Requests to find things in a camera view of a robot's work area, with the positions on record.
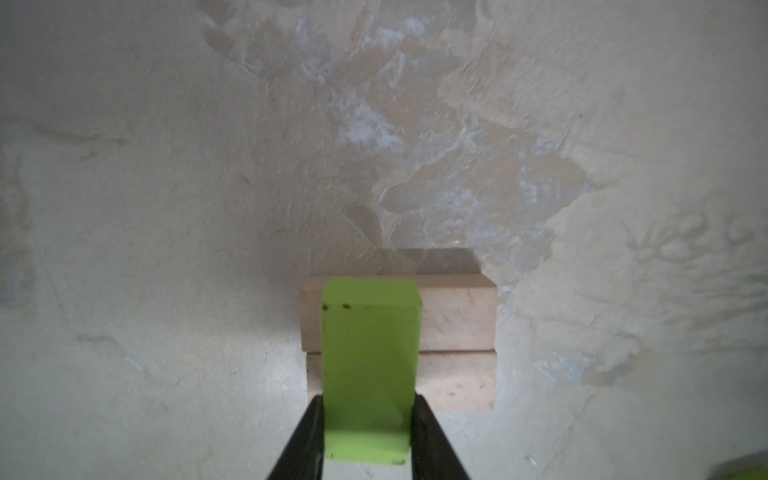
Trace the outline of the natural wood block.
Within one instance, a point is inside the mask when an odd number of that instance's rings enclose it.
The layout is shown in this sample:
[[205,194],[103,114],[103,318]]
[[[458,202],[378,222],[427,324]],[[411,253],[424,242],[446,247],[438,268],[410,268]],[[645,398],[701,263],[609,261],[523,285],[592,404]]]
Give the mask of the natural wood block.
[[[422,352],[484,351],[495,345],[498,287],[482,274],[417,274],[423,304]],[[299,289],[302,350],[321,351],[321,297],[327,278],[310,276]]]
[[476,412],[494,407],[497,354],[493,350],[431,352],[406,358],[358,353],[334,356],[327,363],[319,354],[306,356],[307,395],[326,390],[331,398],[363,400],[395,412],[407,403],[407,394],[418,393],[435,412]]

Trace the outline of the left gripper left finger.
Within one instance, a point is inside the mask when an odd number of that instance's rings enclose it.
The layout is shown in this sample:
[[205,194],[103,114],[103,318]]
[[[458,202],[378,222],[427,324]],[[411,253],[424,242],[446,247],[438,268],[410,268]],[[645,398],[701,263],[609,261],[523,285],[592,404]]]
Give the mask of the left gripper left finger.
[[315,395],[279,456],[268,480],[321,480],[325,459],[325,413]]

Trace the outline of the long green block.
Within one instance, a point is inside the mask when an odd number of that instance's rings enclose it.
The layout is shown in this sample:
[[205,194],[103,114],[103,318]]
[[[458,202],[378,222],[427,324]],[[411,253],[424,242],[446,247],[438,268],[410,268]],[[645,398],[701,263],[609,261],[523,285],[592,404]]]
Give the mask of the long green block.
[[327,280],[321,360],[328,459],[383,465],[408,461],[422,311],[412,280]]

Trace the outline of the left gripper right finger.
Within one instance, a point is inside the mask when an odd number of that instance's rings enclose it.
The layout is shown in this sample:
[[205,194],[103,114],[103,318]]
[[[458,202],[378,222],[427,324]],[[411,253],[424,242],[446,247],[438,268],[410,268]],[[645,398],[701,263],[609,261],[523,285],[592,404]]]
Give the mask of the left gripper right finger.
[[470,476],[423,395],[411,418],[411,471],[414,480],[469,480]]

